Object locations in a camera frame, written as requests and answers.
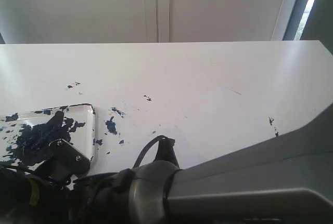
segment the white table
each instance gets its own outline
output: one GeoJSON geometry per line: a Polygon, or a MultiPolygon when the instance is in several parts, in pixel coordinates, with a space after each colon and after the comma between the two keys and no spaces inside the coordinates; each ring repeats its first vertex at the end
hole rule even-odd
{"type": "Polygon", "coordinates": [[[0,114],[91,103],[91,174],[131,167],[158,134],[186,168],[305,125],[332,103],[332,71],[318,41],[0,45],[0,114]],[[105,135],[111,107],[121,135],[105,135]]]}

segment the metal plate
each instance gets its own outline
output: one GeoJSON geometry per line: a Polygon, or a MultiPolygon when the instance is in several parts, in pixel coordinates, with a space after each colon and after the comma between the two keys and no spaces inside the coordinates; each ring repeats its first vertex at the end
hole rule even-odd
{"type": "Polygon", "coordinates": [[[0,157],[5,164],[35,169],[52,156],[49,143],[59,138],[91,159],[94,137],[95,111],[91,104],[0,116],[0,157]]]}

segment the black cable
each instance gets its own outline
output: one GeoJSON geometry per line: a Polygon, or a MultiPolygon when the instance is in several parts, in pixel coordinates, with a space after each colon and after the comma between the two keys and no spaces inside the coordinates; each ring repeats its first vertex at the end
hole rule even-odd
{"type": "Polygon", "coordinates": [[[147,143],[146,146],[144,146],[144,148],[141,150],[139,156],[137,157],[133,168],[137,168],[138,166],[140,166],[143,158],[145,157],[145,155],[147,154],[148,150],[158,141],[167,138],[166,136],[157,136],[156,138],[154,138],[152,141],[150,141],[149,143],[147,143]]]}
{"type": "Polygon", "coordinates": [[[23,172],[27,172],[27,173],[30,173],[31,175],[34,175],[36,177],[39,177],[43,180],[46,180],[46,181],[49,181],[49,182],[52,182],[54,184],[57,184],[59,185],[59,183],[55,180],[53,180],[52,178],[49,178],[49,177],[44,177],[44,176],[40,176],[39,174],[37,174],[35,171],[31,170],[31,169],[28,169],[28,168],[25,168],[25,167],[21,167],[21,166],[15,166],[15,165],[7,165],[7,164],[0,164],[0,167],[3,167],[3,168],[11,168],[11,169],[16,169],[16,170],[20,170],[20,171],[23,171],[23,172]]]}

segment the white tray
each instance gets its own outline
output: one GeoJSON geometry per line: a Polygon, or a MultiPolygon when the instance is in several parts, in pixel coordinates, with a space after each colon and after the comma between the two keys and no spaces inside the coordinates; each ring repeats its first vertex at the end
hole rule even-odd
{"type": "Polygon", "coordinates": [[[48,144],[63,138],[87,158],[95,153],[95,111],[91,104],[0,116],[0,161],[37,168],[51,157],[48,144]]]}

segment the white wall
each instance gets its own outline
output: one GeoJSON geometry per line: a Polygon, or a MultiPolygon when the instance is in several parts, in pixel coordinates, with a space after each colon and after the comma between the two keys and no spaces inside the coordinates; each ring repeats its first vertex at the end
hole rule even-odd
{"type": "Polygon", "coordinates": [[[282,39],[294,0],[0,0],[6,43],[282,39]]]}

